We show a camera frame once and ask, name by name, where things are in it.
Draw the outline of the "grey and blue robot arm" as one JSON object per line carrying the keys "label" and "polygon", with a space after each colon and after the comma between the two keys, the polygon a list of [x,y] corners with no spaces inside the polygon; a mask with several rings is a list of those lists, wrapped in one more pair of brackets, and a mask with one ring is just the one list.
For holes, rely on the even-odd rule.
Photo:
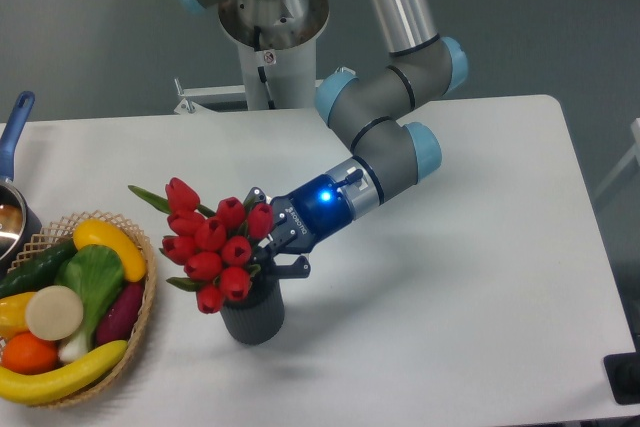
{"label": "grey and blue robot arm", "polygon": [[304,278],[307,255],[354,220],[419,183],[441,164],[434,134],[402,118],[463,83],[460,45],[438,33],[427,0],[371,0],[390,56],[376,77],[340,68],[316,77],[316,41],[328,0],[179,0],[189,10],[216,8],[236,44],[251,110],[314,107],[349,158],[293,192],[273,199],[274,229],[251,259],[272,279]]}

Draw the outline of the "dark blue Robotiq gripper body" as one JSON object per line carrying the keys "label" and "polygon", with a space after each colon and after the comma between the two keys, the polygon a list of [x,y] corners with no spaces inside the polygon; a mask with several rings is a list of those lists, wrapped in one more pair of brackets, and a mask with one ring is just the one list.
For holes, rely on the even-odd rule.
{"label": "dark blue Robotiq gripper body", "polygon": [[278,254],[308,254],[320,242],[348,226],[351,208],[339,186],[322,174],[284,196],[274,197],[270,206],[274,227],[268,249]]}

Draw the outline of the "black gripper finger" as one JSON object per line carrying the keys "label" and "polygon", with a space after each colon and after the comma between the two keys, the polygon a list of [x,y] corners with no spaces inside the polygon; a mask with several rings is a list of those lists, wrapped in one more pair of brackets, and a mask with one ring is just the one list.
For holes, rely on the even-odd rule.
{"label": "black gripper finger", "polygon": [[271,198],[259,187],[253,187],[246,195],[243,206],[246,210],[252,210],[255,205],[260,203],[271,203]]}
{"label": "black gripper finger", "polygon": [[256,254],[254,260],[260,266],[257,274],[259,284],[266,285],[282,279],[306,279],[311,273],[311,264],[304,255],[297,256],[290,264],[278,264],[264,252]]}

